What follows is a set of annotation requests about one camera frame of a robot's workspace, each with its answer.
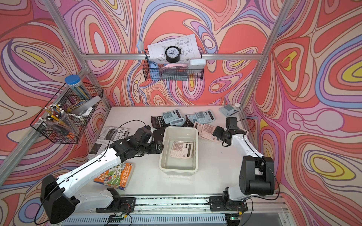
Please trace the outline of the pink calculator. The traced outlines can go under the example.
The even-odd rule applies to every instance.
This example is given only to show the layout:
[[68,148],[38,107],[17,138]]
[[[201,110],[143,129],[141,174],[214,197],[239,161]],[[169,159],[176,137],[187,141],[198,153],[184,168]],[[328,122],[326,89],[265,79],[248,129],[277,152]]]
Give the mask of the pink calculator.
[[200,138],[213,141],[213,142],[220,142],[220,139],[216,136],[213,136],[213,132],[216,129],[216,127],[209,125],[209,124],[201,124],[198,122],[195,122],[194,128],[198,130],[198,136]]
[[174,141],[170,156],[178,159],[190,159],[194,150],[193,143]]

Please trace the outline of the cream plastic storage box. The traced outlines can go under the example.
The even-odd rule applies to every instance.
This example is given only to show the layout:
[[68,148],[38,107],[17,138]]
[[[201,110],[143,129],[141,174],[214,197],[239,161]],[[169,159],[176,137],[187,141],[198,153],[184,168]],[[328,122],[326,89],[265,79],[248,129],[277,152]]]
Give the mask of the cream plastic storage box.
[[167,127],[159,169],[166,174],[192,175],[199,167],[198,131],[188,127]]

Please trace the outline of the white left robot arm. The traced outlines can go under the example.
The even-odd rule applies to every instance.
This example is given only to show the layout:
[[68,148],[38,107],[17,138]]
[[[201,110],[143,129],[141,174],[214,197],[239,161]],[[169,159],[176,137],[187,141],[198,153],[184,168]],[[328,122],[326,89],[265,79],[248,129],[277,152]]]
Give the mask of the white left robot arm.
[[163,149],[162,141],[155,140],[146,126],[132,136],[113,142],[106,151],[80,167],[58,177],[48,175],[42,180],[40,201],[49,222],[60,223],[81,210],[121,212],[122,198],[114,188],[83,195],[79,191],[110,168],[136,156],[161,154]]

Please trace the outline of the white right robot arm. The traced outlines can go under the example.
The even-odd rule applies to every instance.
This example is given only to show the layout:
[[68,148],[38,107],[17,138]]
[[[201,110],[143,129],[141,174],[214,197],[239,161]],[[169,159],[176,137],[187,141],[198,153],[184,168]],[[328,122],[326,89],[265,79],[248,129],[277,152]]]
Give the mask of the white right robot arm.
[[213,136],[222,141],[223,147],[233,146],[243,156],[237,185],[227,187],[224,191],[227,202],[242,201],[249,197],[266,199],[267,195],[274,194],[274,161],[252,145],[245,131],[237,127],[229,130],[217,126]]

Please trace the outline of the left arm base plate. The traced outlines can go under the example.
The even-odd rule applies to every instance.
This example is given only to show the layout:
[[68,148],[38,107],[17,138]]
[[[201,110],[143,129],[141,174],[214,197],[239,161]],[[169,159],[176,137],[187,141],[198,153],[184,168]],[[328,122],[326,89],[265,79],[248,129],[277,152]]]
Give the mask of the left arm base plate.
[[132,213],[135,208],[136,198],[134,197],[121,197],[116,198],[106,208],[97,208],[97,213]]

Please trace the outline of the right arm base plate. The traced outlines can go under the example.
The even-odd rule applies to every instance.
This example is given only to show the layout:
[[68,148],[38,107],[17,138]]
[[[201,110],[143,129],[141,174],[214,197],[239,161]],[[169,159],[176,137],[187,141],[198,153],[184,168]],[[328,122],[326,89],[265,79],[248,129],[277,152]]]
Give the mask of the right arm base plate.
[[222,196],[210,196],[207,198],[207,202],[210,205],[211,212],[237,211],[244,213],[248,211],[246,202],[225,201]]

